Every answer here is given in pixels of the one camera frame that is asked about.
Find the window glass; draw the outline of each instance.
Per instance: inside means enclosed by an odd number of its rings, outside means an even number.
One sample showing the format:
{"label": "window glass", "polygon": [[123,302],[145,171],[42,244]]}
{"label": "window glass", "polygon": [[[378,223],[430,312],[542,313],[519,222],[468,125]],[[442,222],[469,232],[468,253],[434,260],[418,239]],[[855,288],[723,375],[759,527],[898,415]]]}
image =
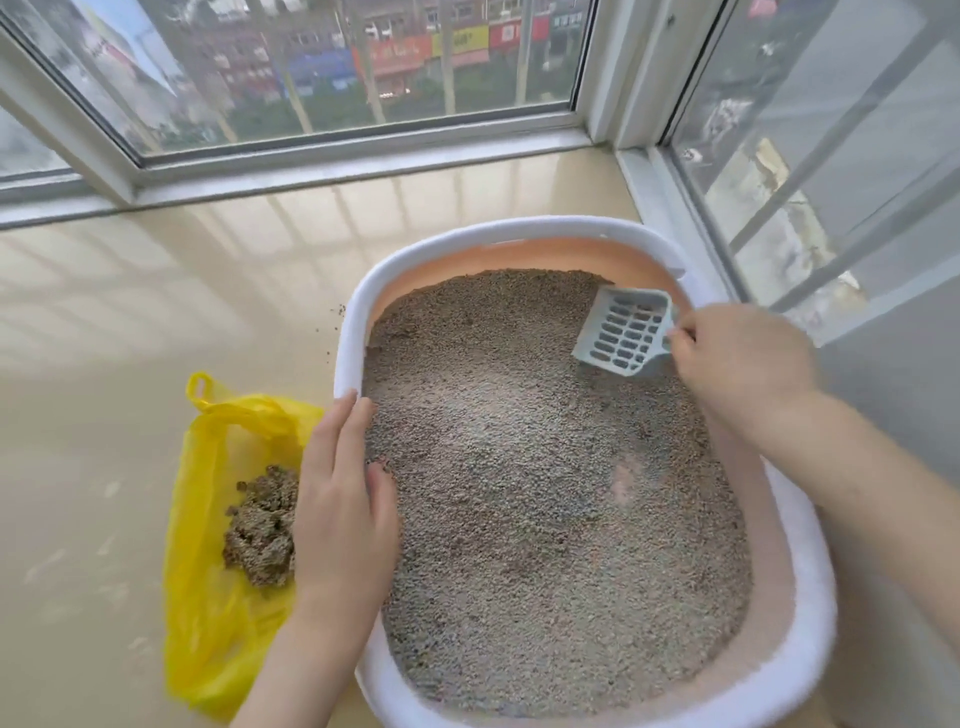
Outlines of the window glass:
{"label": "window glass", "polygon": [[0,180],[9,175],[67,169],[66,163],[0,109]]}
{"label": "window glass", "polygon": [[960,253],[958,38],[952,0],[736,3],[671,144],[758,303],[815,329]]}
{"label": "window glass", "polygon": [[521,0],[443,1],[450,58],[436,0],[0,0],[0,19],[144,157],[570,102],[588,0],[537,2],[520,100]]}

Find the litter clump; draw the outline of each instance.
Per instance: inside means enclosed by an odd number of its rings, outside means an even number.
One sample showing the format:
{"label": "litter clump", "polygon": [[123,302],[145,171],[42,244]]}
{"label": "litter clump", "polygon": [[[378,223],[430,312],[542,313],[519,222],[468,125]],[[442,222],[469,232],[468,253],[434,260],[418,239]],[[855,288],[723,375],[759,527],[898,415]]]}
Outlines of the litter clump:
{"label": "litter clump", "polygon": [[224,544],[224,563],[240,569],[255,587],[280,587],[294,572],[294,511],[300,477],[279,465],[267,466],[255,480],[237,483],[244,492],[239,506],[230,506],[233,516]]}
{"label": "litter clump", "polygon": [[373,326],[367,453],[390,458],[404,523],[384,626],[447,708],[626,707],[700,672],[746,616],[743,514],[672,364],[623,377],[570,356],[605,282],[491,271]]}

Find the beige tile floor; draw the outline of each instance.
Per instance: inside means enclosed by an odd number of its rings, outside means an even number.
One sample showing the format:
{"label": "beige tile floor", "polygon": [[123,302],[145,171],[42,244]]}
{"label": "beige tile floor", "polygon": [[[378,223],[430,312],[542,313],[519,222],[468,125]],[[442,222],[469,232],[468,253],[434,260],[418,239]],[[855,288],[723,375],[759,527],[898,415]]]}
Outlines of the beige tile floor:
{"label": "beige tile floor", "polygon": [[[338,306],[375,262],[543,213],[636,219],[584,150],[0,234],[0,724],[204,725],[162,680],[188,376],[326,404]],[[375,725],[355,687],[334,722]]]}

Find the litter scoop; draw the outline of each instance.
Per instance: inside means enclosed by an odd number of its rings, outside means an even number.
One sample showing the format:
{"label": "litter scoop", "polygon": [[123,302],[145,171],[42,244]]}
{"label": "litter scoop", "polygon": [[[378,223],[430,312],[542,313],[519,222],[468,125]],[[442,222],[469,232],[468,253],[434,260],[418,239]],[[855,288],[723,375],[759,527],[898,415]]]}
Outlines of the litter scoop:
{"label": "litter scoop", "polygon": [[[665,338],[677,310],[666,291],[600,286],[584,321],[573,356],[623,376],[639,374],[670,353]],[[648,374],[660,367],[648,368]]]}

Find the red sign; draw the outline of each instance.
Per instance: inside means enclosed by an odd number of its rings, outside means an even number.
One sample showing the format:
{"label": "red sign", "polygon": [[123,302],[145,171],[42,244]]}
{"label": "red sign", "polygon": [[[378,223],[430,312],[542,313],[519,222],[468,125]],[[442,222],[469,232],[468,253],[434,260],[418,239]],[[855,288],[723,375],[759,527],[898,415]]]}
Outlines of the red sign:
{"label": "red sign", "polygon": [[[390,76],[395,73],[416,71],[433,55],[430,36],[410,36],[401,40],[368,40],[373,75]],[[353,49],[353,64],[357,75],[363,76],[360,54]]]}
{"label": "red sign", "polygon": [[[550,35],[550,16],[534,16],[533,40],[546,40]],[[490,47],[511,48],[520,44],[520,21],[509,20],[490,26]]]}

